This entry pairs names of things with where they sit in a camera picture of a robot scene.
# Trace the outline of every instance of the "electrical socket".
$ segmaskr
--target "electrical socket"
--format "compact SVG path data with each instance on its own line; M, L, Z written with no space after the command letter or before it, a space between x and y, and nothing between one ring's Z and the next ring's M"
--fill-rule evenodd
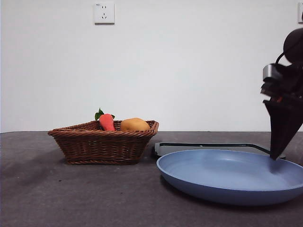
M94 5L95 25L115 23L115 4L112 1L96 3Z
M299 2L298 22L303 24L303 1Z

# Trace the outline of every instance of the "brown basket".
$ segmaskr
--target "brown basket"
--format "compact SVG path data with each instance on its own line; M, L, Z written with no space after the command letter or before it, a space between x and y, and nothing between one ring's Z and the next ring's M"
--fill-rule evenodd
M121 121L114 121L117 131L102 131L99 121L92 121L48 132L53 136L69 164L129 165L139 162L149 140L158 132L159 123L146 121L147 131L119 131Z

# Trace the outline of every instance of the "table surface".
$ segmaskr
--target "table surface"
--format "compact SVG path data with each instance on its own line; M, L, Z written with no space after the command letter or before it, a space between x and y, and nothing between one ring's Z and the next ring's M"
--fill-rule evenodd
M1 134L3 227L303 226L303 195L286 203L237 207L196 199L170 186L156 167L157 142L254 143L269 132L158 132L140 163L68 165L45 131ZM285 150L303 165L303 132Z

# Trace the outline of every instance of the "basket rim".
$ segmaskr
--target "basket rim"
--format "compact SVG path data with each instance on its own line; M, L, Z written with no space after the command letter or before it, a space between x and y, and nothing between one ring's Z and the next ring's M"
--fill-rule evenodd
M87 129L68 129L69 127L73 127L73 126L78 126L78 125L82 125L82 124L87 124L87 123L82 123L82 124L77 124L77 125L73 125L73 126L68 126L68 127L62 127L62 128L57 128L57 129L53 129L48 131L49 135L52 135L55 132L67 132L67 133L76 133L76 134L81 134L81 135L85 135L85 134L91 134L94 133L95 135L144 135L144 134L154 134L157 133L158 131L158 127L159 127L159 123L154 121L154 120L150 120L150 121L146 121L146 122L153 122L153 125L151 126L151 129L149 130L141 130L141 131L103 131L103 130L87 130Z

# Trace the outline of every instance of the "toy carrot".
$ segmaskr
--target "toy carrot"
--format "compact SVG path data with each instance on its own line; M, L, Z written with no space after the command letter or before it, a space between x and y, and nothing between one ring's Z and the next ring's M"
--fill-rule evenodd
M103 111L99 108L99 111L95 113L95 120L100 122L100 126L106 131L116 131L114 127L114 118L115 116L106 113L104 114Z

